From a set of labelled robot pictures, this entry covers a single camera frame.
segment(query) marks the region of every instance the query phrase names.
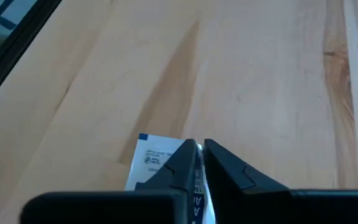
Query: white packet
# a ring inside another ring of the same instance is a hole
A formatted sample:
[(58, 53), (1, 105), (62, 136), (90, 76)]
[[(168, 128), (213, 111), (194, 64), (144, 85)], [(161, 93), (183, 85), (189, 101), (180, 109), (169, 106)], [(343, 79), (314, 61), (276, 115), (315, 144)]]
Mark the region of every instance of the white packet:
[[(139, 134), (125, 190), (135, 190), (137, 182), (144, 183), (149, 180), (184, 141), (151, 134)], [(201, 157), (197, 159), (195, 170), (194, 219), (192, 224), (215, 223), (202, 153), (198, 154)]]

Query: wooden table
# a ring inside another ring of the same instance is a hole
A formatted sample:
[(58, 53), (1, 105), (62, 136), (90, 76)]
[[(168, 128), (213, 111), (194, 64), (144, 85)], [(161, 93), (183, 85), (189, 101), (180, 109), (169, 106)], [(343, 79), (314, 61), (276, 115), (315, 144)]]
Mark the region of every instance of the wooden table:
[(65, 0), (0, 87), (0, 223), (121, 190), (139, 132), (358, 188), (358, 1)]

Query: wood grain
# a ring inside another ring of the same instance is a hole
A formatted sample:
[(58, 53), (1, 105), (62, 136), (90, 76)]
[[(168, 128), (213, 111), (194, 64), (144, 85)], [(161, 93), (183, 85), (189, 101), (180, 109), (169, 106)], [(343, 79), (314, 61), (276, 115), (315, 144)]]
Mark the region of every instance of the wood grain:
[(357, 41), (357, 1), (63, 1), (0, 88), (0, 223), (43, 192), (122, 189), (139, 132), (358, 187)]

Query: wooden surface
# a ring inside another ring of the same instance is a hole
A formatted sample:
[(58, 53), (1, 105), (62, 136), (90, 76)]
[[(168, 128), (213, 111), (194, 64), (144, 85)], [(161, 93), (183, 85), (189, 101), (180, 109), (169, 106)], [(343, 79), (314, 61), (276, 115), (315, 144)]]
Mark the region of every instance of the wooden surface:
[(0, 87), (0, 223), (122, 189), (139, 132), (358, 188), (358, 1), (62, 1)]

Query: black frame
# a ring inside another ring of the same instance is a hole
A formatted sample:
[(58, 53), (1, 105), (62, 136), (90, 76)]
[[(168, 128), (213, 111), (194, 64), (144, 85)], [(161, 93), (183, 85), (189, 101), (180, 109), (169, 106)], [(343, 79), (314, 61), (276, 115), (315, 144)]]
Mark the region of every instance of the black frame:
[(0, 86), (62, 0), (38, 0), (0, 46)]

